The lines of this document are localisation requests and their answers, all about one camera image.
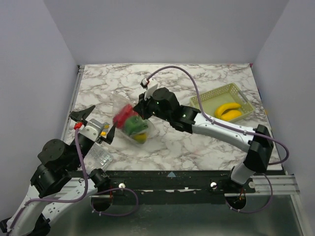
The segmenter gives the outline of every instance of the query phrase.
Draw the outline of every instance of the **banana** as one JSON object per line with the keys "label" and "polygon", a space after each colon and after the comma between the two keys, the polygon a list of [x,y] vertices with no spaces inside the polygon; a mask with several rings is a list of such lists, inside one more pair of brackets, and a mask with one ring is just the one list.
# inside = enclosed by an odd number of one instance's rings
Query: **banana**
{"label": "banana", "polygon": [[230,110],[228,111],[227,113],[224,113],[222,116],[221,116],[221,119],[222,120],[225,120],[225,121],[230,121],[234,118],[237,118],[239,116],[241,116],[242,113],[238,110]]}
{"label": "banana", "polygon": [[225,103],[216,109],[215,117],[221,119],[221,116],[225,111],[231,110],[231,109],[238,109],[240,107],[241,105],[236,102]]}

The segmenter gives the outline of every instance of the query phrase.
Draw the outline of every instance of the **marble countertop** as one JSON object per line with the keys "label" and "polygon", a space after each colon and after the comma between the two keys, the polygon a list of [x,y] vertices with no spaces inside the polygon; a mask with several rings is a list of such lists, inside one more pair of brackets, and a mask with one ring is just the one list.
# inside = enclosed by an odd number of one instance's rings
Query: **marble countertop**
{"label": "marble countertop", "polygon": [[[75,103],[75,110],[96,105],[89,116],[100,122],[112,124],[113,97],[120,94],[136,103],[143,93],[140,82],[165,64],[100,64],[86,65]],[[239,125],[270,127],[248,64],[199,64],[179,65],[196,80],[200,92],[235,83],[251,101],[255,112]],[[174,92],[182,105],[189,105],[195,96],[191,80],[180,70],[167,69],[155,75],[161,87]],[[167,122],[157,118],[150,121],[157,135],[145,144],[136,146],[116,132],[112,145],[102,144],[114,160],[110,170],[230,170],[246,155],[236,147],[211,137],[183,133],[173,129]],[[70,124],[66,142],[74,138],[74,122]],[[279,160],[274,148],[270,162]],[[281,170],[281,165],[269,166],[269,170]]]}

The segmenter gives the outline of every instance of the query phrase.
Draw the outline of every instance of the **clear plastic container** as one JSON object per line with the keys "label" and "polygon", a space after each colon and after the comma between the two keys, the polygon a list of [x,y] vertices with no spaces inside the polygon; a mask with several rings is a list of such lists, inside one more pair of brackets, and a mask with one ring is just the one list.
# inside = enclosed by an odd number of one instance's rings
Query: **clear plastic container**
{"label": "clear plastic container", "polygon": [[113,155],[110,154],[107,150],[102,148],[101,145],[95,143],[88,154],[84,158],[85,168],[87,173],[90,174],[94,169],[103,169],[107,170],[109,164],[113,160]]}
{"label": "clear plastic container", "polygon": [[149,120],[143,120],[133,110],[133,104],[121,95],[113,95],[113,124],[120,130],[123,136],[134,144],[144,144],[152,137],[155,131],[154,125]]}

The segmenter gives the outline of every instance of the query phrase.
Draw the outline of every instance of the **white wall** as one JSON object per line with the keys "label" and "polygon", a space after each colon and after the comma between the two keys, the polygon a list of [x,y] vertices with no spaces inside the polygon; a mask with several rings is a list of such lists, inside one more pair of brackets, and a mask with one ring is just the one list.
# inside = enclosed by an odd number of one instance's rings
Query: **white wall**
{"label": "white wall", "polygon": [[42,0],[0,1],[0,220],[24,198],[43,145],[60,138],[77,71]]}
{"label": "white wall", "polygon": [[80,64],[253,62],[288,0],[45,0]]}
{"label": "white wall", "polygon": [[315,232],[315,1],[290,0],[253,65],[274,135],[291,157]]}

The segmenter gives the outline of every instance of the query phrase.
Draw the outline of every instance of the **purple cable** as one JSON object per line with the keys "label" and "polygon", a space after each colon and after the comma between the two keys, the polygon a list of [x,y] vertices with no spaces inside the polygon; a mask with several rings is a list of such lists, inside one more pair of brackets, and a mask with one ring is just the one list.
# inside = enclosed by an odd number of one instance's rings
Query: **purple cable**
{"label": "purple cable", "polygon": [[[168,66],[165,66],[165,67],[162,67],[158,70],[156,70],[155,72],[153,72],[151,75],[149,75],[147,77],[147,81],[149,81],[155,74],[159,73],[160,71],[162,70],[165,70],[165,69],[169,69],[169,68],[175,68],[175,69],[179,69],[181,71],[183,71],[189,78],[190,80],[192,81],[193,83],[193,86],[195,87],[195,90],[196,90],[196,94],[197,94],[197,99],[198,99],[198,104],[199,104],[199,107],[200,107],[200,111],[202,113],[202,115],[210,122],[214,123],[214,124],[217,124],[223,128],[226,128],[226,129],[230,129],[230,130],[233,130],[233,131],[236,131],[236,132],[239,132],[239,133],[243,133],[243,130],[241,129],[237,129],[237,128],[234,128],[234,127],[231,127],[229,125],[226,125],[226,124],[222,124],[220,122],[217,122],[215,120],[212,120],[210,117],[207,116],[207,114],[204,112],[203,110],[203,107],[201,105],[201,99],[200,99],[200,94],[199,94],[199,90],[198,90],[198,87],[197,87],[197,84],[195,82],[195,80],[193,79],[193,77],[184,69],[180,68],[179,66],[175,66],[175,65],[168,65]],[[263,135],[263,134],[258,134],[258,133],[255,133],[255,132],[247,132],[247,134],[250,134],[250,135],[255,135],[255,136],[259,136],[259,137],[262,137],[262,138],[265,138],[265,139],[268,139],[268,140],[271,140],[277,144],[280,144],[286,151],[286,155],[285,155],[285,158],[283,160],[280,160],[280,161],[277,161],[277,162],[273,162],[273,163],[269,163],[269,165],[277,165],[277,164],[281,164],[283,162],[285,162],[288,158],[289,158],[289,150],[288,148],[286,147],[286,145],[272,137],[269,137],[267,135]]]}
{"label": "purple cable", "polygon": [[262,208],[260,208],[260,209],[258,209],[258,210],[244,211],[244,210],[237,210],[237,209],[231,207],[230,204],[229,204],[227,201],[225,201],[226,204],[230,207],[230,209],[231,209],[232,211],[235,211],[235,212],[238,212],[238,213],[243,213],[243,214],[252,214],[252,213],[257,213],[257,212],[260,212],[260,211],[262,211],[262,210],[265,210],[265,209],[271,204],[272,199],[273,199],[273,196],[274,196],[274,190],[273,190],[273,188],[272,188],[272,184],[271,184],[271,182],[270,182],[270,179],[269,179],[265,174],[263,174],[263,175],[264,175],[265,178],[267,179],[267,181],[268,181],[268,183],[269,183],[269,186],[270,186],[270,198],[269,198],[268,202],[266,203],[266,205],[264,205]]}
{"label": "purple cable", "polygon": [[84,192],[82,194],[81,197],[77,198],[77,199],[73,199],[73,200],[56,200],[56,199],[42,199],[42,198],[34,198],[31,200],[28,200],[27,202],[25,202],[24,207],[21,208],[18,213],[16,214],[14,220],[12,221],[11,224],[11,229],[14,227],[14,225],[16,224],[17,220],[19,219],[19,217],[21,216],[22,212],[24,211],[24,209],[26,208],[26,206],[32,202],[49,202],[49,203],[76,203],[79,202],[80,200],[84,199],[87,192],[88,192],[88,174],[87,171],[85,169],[85,165],[84,165],[84,161],[83,161],[83,155],[80,149],[80,144],[79,144],[79,138],[78,138],[78,133],[79,133],[79,129],[75,130],[74,133],[74,140],[75,140],[75,146],[77,148],[77,152],[79,155],[79,160],[80,160],[80,164],[82,167],[82,172],[83,172],[83,178],[84,178]]}
{"label": "purple cable", "polygon": [[134,206],[134,208],[130,212],[123,213],[123,214],[105,213],[103,211],[95,210],[93,204],[91,203],[91,207],[93,208],[93,212],[96,212],[96,213],[101,214],[101,215],[107,215],[107,216],[128,216],[128,215],[131,215],[131,214],[135,213],[138,210],[138,207],[139,207],[139,199],[138,199],[137,194],[133,190],[131,190],[129,188],[112,188],[112,189],[108,189],[108,190],[99,192],[99,193],[97,193],[97,195],[108,193],[108,192],[111,192],[111,191],[116,191],[116,190],[126,190],[126,191],[131,192],[135,196],[135,198],[136,198],[136,205]]}

